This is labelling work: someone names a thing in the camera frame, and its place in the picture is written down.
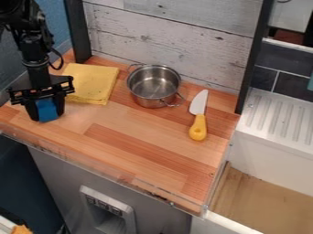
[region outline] white dish rack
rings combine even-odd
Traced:
[[[248,175],[313,196],[313,103],[251,89],[228,152]]]

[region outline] stainless steel pot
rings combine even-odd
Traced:
[[[178,95],[181,102],[184,98],[178,93],[181,77],[172,68],[165,65],[143,65],[135,69],[127,79],[127,87],[132,92],[135,102],[147,108],[159,108],[164,106],[175,107],[172,104]]]

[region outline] dark blue tile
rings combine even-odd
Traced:
[[[313,70],[313,53],[264,42],[256,65],[309,77]]]
[[[309,79],[281,72],[274,92],[290,97],[313,101],[313,91],[308,90]]]
[[[251,86],[260,90],[270,91],[273,88],[277,71],[255,67]]]

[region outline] cable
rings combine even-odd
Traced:
[[[64,58],[63,58],[63,56],[62,56],[55,48],[51,48],[51,51],[52,51],[54,54],[56,54],[57,56],[59,56],[59,58],[61,59],[61,62],[60,62],[60,64],[59,64],[57,67],[54,67],[54,65],[53,65],[51,62],[49,62],[49,65],[50,65],[53,69],[55,69],[55,70],[60,70],[60,69],[62,69],[62,68],[63,68],[63,65],[64,65]]]

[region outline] cabinet door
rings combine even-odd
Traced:
[[[29,151],[72,233],[103,234],[101,231],[103,227],[95,225],[99,220],[94,222],[90,217],[90,213],[94,214],[97,208],[86,210],[81,199],[81,188],[85,186],[91,191],[96,191],[97,195],[93,194],[91,198],[97,198],[98,206],[99,201],[105,201],[99,196],[105,195],[131,207],[135,213],[137,234],[189,234],[191,215],[62,161],[54,154],[42,153],[32,148],[29,148]]]

